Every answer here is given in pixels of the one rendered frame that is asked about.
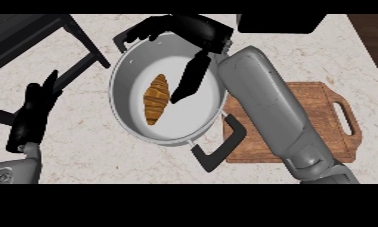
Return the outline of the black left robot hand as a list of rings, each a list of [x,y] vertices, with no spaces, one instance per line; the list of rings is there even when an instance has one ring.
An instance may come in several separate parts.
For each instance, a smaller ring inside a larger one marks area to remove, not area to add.
[[[17,111],[5,150],[18,153],[18,147],[27,143],[39,144],[44,137],[47,117],[61,91],[52,91],[57,71],[52,71],[42,84],[29,83],[24,90],[24,100]]]

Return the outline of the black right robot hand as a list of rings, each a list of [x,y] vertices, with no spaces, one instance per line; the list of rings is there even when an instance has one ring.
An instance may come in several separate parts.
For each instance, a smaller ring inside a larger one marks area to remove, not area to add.
[[[163,32],[172,32],[200,48],[185,64],[179,83],[171,94],[171,103],[176,103],[196,93],[210,63],[207,54],[224,52],[233,29],[199,14],[168,14],[151,16],[135,24],[125,35],[125,42],[135,39],[153,41]]]

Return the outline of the brown croissant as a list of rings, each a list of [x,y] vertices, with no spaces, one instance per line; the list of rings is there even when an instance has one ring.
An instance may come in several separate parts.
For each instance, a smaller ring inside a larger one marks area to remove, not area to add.
[[[159,74],[150,82],[143,94],[144,119],[153,125],[163,113],[169,101],[169,90],[165,75]]]

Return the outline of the brown wooden cutting board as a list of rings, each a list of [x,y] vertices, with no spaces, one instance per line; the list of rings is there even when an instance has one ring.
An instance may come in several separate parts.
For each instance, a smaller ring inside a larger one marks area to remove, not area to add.
[[[289,82],[312,127],[342,163],[352,163],[361,143],[361,130],[343,97],[321,82]],[[280,163],[271,154],[237,100],[227,96],[224,111],[246,129],[246,136],[227,156],[227,163]]]

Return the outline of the black appliance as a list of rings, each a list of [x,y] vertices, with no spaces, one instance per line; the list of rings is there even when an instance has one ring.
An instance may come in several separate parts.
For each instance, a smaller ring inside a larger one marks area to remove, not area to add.
[[[237,14],[240,33],[309,34],[324,14]]]

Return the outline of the dark brown wooden panel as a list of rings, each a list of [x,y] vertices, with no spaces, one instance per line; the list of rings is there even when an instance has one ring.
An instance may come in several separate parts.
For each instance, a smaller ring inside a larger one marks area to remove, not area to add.
[[[348,14],[348,19],[378,66],[378,14]]]

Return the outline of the dark grey appliance frame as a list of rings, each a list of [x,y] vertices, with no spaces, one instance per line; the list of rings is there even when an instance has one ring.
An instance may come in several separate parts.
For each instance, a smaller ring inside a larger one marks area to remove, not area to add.
[[[104,69],[110,63],[69,14],[0,14],[0,68],[47,37],[63,28],[82,43],[88,54],[60,75],[54,90],[61,90],[94,62]]]

